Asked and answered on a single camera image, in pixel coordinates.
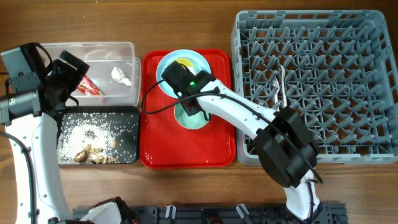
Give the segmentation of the red strawberry snack wrapper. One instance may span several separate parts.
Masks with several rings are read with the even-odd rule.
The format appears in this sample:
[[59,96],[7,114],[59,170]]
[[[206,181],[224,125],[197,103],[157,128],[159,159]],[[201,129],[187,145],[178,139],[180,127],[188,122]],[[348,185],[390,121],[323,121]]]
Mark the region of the red strawberry snack wrapper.
[[85,96],[100,96],[99,101],[101,103],[105,102],[105,99],[103,98],[104,93],[86,75],[77,86],[77,90]]

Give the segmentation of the pale green bowl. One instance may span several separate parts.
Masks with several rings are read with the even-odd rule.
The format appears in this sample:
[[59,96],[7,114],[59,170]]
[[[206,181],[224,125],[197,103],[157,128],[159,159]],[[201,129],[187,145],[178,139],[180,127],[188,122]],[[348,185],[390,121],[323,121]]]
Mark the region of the pale green bowl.
[[202,111],[189,116],[181,104],[175,106],[174,116],[179,125],[191,130],[203,128],[211,119],[211,114]]

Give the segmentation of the white napkin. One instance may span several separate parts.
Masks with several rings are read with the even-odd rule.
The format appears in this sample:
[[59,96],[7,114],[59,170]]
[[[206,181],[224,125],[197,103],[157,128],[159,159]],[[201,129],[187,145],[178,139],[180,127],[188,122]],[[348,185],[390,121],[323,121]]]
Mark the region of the white napkin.
[[126,86],[131,86],[131,81],[128,79],[126,74],[119,68],[119,67],[114,67],[113,70],[111,71],[111,77],[114,81],[126,85]]

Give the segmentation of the white plastic spoon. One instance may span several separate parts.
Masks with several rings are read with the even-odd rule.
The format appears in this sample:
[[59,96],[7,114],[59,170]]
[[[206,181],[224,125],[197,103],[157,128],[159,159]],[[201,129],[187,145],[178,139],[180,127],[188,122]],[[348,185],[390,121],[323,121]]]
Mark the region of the white plastic spoon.
[[287,106],[287,95],[286,95],[286,90],[285,90],[286,71],[282,65],[280,65],[280,70],[281,70],[282,100],[283,100],[283,106],[285,108]]

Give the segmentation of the white plastic fork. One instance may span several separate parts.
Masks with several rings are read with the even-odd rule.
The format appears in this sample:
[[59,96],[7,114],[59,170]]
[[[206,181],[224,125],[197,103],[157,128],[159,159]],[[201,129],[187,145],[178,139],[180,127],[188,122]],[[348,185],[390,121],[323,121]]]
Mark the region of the white plastic fork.
[[274,96],[273,96],[273,100],[274,100],[274,104],[276,105],[278,103],[278,94],[279,94],[279,91],[280,91],[280,85],[279,85],[279,82],[278,82],[277,78],[273,79],[272,86],[274,87],[274,90],[275,90],[275,93],[274,93]]

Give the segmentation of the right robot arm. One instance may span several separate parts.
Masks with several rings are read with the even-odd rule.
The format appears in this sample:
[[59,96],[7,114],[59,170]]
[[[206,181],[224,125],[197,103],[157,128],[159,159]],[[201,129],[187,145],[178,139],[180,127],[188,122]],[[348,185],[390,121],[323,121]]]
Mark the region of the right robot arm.
[[310,222],[320,201],[314,185],[320,151],[312,132],[292,108],[277,111],[255,104],[204,70],[194,75],[187,66],[170,63],[161,74],[188,115],[216,115],[247,134],[265,172],[283,186],[288,211]]

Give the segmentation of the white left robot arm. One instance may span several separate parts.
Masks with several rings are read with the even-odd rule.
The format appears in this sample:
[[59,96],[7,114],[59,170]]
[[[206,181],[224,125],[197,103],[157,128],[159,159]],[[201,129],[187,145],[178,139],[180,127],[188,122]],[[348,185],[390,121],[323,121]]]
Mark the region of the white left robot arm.
[[1,97],[1,135],[10,140],[17,184],[17,223],[65,223],[66,202],[57,160],[57,116],[74,99],[89,65],[66,50],[48,63],[36,42],[1,53],[10,77]]

